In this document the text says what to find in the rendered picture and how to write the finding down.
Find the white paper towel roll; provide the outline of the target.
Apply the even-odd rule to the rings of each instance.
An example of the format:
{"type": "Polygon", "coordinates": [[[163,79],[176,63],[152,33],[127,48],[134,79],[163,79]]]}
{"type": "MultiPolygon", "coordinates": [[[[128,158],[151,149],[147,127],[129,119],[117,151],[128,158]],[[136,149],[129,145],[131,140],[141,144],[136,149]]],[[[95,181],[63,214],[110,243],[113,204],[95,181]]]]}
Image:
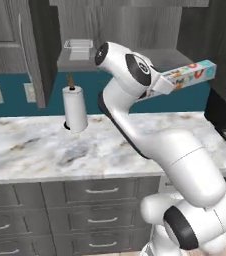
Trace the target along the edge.
{"type": "Polygon", "coordinates": [[[62,89],[65,111],[65,126],[71,133],[80,133],[88,126],[87,111],[83,96],[83,89],[76,86],[74,90],[69,87],[62,89]]]}

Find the grey open cabinet door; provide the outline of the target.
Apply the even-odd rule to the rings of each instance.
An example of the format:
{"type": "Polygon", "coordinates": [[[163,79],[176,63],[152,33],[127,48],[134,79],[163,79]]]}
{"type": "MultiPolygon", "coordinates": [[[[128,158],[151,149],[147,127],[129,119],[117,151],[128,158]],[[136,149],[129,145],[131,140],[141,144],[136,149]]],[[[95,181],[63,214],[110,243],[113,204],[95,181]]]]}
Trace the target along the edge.
{"type": "Polygon", "coordinates": [[[177,50],[193,62],[208,59],[217,65],[211,87],[226,101],[226,0],[182,10],[177,50]]]}
{"type": "Polygon", "coordinates": [[[58,7],[49,0],[27,0],[26,14],[21,14],[26,56],[37,106],[46,108],[58,72],[61,53],[58,7]]]}

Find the clear tupperware container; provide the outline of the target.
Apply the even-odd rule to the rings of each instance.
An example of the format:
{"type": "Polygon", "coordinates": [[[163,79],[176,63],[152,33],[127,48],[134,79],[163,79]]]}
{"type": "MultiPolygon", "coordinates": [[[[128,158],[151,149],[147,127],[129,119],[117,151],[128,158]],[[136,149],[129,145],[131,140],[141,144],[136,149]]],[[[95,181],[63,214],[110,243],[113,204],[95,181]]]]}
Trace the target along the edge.
{"type": "Polygon", "coordinates": [[[92,39],[68,39],[64,43],[64,48],[70,51],[70,60],[88,60],[90,50],[93,48],[92,39]]]}

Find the brown paper towel holder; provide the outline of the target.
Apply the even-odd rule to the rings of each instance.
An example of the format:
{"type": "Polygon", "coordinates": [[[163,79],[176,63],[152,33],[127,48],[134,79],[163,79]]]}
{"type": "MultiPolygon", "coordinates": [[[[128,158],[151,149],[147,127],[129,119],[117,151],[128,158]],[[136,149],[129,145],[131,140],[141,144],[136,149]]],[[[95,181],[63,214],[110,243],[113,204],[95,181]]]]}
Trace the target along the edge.
{"type": "Polygon", "coordinates": [[[72,79],[71,74],[68,74],[66,77],[67,86],[63,90],[63,98],[64,98],[64,110],[65,110],[65,119],[66,119],[66,128],[70,129],[69,125],[69,102],[72,96],[73,91],[75,90],[74,81],[72,79]]]}

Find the grey open wall cabinet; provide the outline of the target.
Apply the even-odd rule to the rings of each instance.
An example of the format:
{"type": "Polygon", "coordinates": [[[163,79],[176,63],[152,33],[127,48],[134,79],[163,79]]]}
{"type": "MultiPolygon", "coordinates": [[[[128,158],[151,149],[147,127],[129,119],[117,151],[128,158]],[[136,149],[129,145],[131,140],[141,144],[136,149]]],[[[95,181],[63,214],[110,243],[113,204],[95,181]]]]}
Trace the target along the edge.
{"type": "Polygon", "coordinates": [[[61,71],[92,71],[96,50],[105,41],[126,46],[149,57],[157,69],[168,70],[191,60],[177,49],[186,8],[203,10],[210,0],[50,0],[58,7],[61,40],[90,39],[87,60],[72,60],[64,48],[61,71]]]}

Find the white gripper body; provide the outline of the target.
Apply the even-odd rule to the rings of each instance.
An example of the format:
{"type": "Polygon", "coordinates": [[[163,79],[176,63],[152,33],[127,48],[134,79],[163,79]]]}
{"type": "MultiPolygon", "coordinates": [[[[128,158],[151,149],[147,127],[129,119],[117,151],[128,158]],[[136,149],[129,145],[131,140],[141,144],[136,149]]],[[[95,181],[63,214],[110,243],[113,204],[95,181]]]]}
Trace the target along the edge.
{"type": "Polygon", "coordinates": [[[155,82],[153,83],[153,86],[151,87],[151,92],[157,93],[159,95],[168,95],[173,91],[173,89],[174,84],[161,74],[158,74],[156,76],[155,82]]]}

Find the grey drawer front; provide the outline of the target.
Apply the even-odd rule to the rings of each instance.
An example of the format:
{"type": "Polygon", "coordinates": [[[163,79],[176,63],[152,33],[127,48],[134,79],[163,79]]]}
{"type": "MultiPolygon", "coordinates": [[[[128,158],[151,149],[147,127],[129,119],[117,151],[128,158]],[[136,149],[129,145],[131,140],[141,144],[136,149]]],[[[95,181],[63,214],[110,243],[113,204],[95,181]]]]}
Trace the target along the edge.
{"type": "Polygon", "coordinates": [[[9,256],[56,256],[50,235],[0,238],[0,252],[14,249],[20,249],[20,252],[9,256]]]}
{"type": "Polygon", "coordinates": [[[44,208],[40,184],[0,184],[0,207],[44,208]]]}
{"type": "Polygon", "coordinates": [[[149,226],[144,228],[123,228],[101,232],[55,235],[57,256],[83,256],[93,254],[139,251],[150,238],[149,226]],[[117,245],[107,248],[92,248],[88,244],[107,244],[117,241],[117,245]]]}
{"type": "Polygon", "coordinates": [[[146,226],[141,217],[140,205],[137,202],[51,208],[48,213],[52,231],[55,234],[146,226]],[[114,217],[118,217],[118,220],[112,223],[87,222],[88,219],[99,220],[114,217]]]}
{"type": "Polygon", "coordinates": [[[159,176],[114,179],[53,181],[41,184],[48,207],[67,207],[113,200],[138,200],[158,191],[159,176]],[[118,187],[116,193],[88,194],[85,189],[105,190],[118,187]]]}
{"type": "Polygon", "coordinates": [[[3,235],[48,235],[51,233],[45,209],[0,211],[0,226],[10,224],[3,235]]]}

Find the grey closed cabinet door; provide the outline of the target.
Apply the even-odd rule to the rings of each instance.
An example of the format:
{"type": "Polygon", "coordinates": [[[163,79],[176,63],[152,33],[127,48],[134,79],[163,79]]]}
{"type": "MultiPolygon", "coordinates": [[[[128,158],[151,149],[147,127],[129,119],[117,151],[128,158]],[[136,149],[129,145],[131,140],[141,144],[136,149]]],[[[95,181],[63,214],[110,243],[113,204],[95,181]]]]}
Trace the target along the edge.
{"type": "Polygon", "coordinates": [[[0,0],[0,74],[26,73],[20,16],[27,0],[0,0]]]}

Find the teal aluminum foil box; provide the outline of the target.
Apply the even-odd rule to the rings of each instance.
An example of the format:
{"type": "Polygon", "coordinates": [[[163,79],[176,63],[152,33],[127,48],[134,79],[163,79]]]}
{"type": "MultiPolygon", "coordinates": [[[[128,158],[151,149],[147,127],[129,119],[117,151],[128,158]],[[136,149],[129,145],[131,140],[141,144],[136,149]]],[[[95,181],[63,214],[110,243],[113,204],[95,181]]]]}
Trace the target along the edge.
{"type": "MultiPolygon", "coordinates": [[[[195,84],[206,82],[215,78],[217,65],[210,60],[203,60],[176,69],[160,73],[174,84],[173,91],[180,90],[195,84]]],[[[151,87],[139,98],[143,101],[152,97],[160,96],[151,92],[151,87]]]]}

